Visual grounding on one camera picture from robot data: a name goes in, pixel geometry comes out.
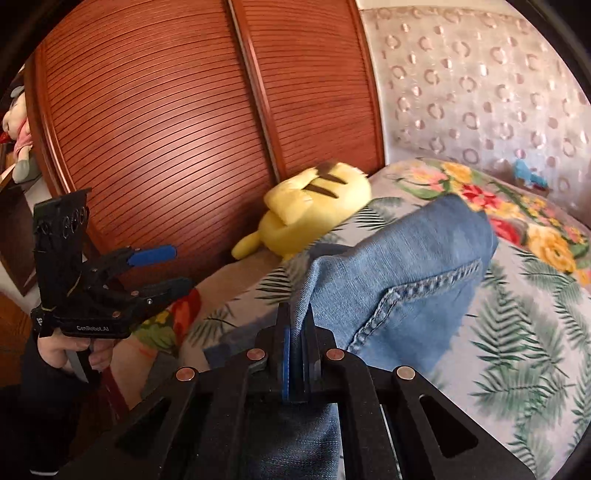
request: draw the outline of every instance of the blue denim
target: blue denim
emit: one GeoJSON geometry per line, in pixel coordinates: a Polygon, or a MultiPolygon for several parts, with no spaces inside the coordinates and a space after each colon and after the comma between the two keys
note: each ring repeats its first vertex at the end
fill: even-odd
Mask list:
{"type": "MultiPolygon", "coordinates": [[[[447,195],[355,247],[312,248],[312,257],[338,254],[313,260],[294,292],[290,375],[301,375],[293,366],[301,365],[309,304],[315,324],[368,365],[392,370],[404,364],[428,374],[449,348],[497,244],[484,213],[447,195]]],[[[237,339],[238,330],[232,335],[237,339]]],[[[234,341],[226,353],[251,344],[234,341]]],[[[245,442],[243,478],[335,478],[340,443],[333,407],[255,406],[251,417],[259,422],[245,442]]]]}

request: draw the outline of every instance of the yellow plush toy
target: yellow plush toy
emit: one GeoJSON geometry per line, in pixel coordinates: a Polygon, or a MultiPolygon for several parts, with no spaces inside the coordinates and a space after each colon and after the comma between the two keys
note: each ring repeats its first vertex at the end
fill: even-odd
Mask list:
{"type": "Polygon", "coordinates": [[[323,163],[282,181],[264,197],[269,211],[258,230],[240,240],[232,256],[240,260],[261,243],[285,260],[330,232],[371,200],[365,173],[345,163],[323,163]]]}

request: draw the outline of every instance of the human hand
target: human hand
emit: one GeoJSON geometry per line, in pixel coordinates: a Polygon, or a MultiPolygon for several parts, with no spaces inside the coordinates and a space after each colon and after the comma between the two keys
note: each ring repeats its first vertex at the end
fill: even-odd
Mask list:
{"type": "MultiPolygon", "coordinates": [[[[114,340],[94,340],[93,351],[88,357],[93,370],[101,372],[111,364],[114,343],[114,340]]],[[[66,350],[81,352],[89,346],[89,338],[68,337],[60,329],[55,329],[53,335],[49,337],[37,339],[37,349],[44,362],[53,368],[61,368],[68,373],[73,373],[73,369],[67,359],[66,350]]]]}

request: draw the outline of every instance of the wooden wardrobe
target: wooden wardrobe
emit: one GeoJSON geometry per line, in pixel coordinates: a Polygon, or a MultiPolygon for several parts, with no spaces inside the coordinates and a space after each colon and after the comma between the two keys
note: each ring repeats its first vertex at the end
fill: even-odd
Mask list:
{"type": "Polygon", "coordinates": [[[177,247],[129,288],[211,274],[264,193],[304,168],[384,165],[355,0],[86,0],[38,47],[25,90],[52,194],[92,188],[97,252],[177,247]]]}

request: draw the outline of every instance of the metal rivet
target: metal rivet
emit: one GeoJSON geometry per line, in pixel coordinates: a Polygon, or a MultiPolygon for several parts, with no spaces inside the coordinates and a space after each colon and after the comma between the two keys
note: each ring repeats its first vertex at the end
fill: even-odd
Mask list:
{"type": "Polygon", "coordinates": [[[403,380],[412,380],[415,376],[415,371],[410,367],[398,367],[396,374],[403,380]]]}
{"type": "Polygon", "coordinates": [[[246,352],[246,356],[249,360],[262,360],[265,358],[265,351],[261,348],[251,348],[248,352],[246,352]]]}
{"type": "Polygon", "coordinates": [[[342,360],[345,358],[345,352],[340,348],[331,348],[326,352],[326,358],[334,361],[342,360]]]}
{"type": "Polygon", "coordinates": [[[182,367],[177,370],[176,374],[177,380],[181,382],[188,382],[195,378],[195,370],[191,367],[182,367]]]}

